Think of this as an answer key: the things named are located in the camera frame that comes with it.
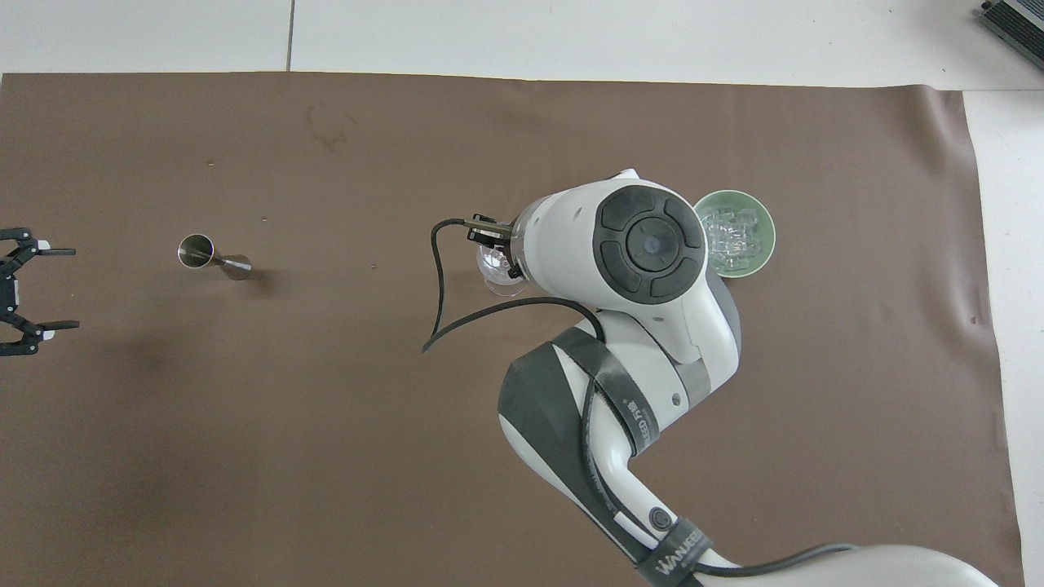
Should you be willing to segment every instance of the jigger cup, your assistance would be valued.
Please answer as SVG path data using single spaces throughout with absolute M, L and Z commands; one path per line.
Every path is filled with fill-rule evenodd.
M 190 234 L 177 245 L 177 260 L 190 269 L 218 266 L 226 277 L 236 281 L 251 275 L 251 260 L 242 255 L 221 255 L 207 235 Z

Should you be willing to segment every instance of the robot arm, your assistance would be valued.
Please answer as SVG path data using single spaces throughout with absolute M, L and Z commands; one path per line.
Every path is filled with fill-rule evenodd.
M 679 194 L 626 170 L 541 198 L 511 226 L 476 216 L 435 230 L 447 222 L 470 228 L 470 239 L 505 255 L 511 275 L 555 298 L 489 308 L 433 333 L 428 346 L 474 318 L 527 302 L 599 310 L 582 309 L 586 322 L 512 363 L 500 423 L 526 465 L 579 507 L 651 585 L 876 586 L 877 567 L 887 567 L 891 585 L 993 585 L 956 559 L 912 546 L 828 545 L 739 568 L 631 473 L 632 457 L 739 366 L 735 304 Z M 434 231 L 432 245 L 438 266 Z

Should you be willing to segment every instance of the white table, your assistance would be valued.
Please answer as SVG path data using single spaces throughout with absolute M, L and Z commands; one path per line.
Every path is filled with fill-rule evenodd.
M 0 71 L 292 69 L 965 90 L 1026 584 L 1036 586 L 1044 585 L 1044 263 L 1027 251 L 1044 226 L 1044 72 L 976 23 L 976 4 L 34 0 L 0 4 Z

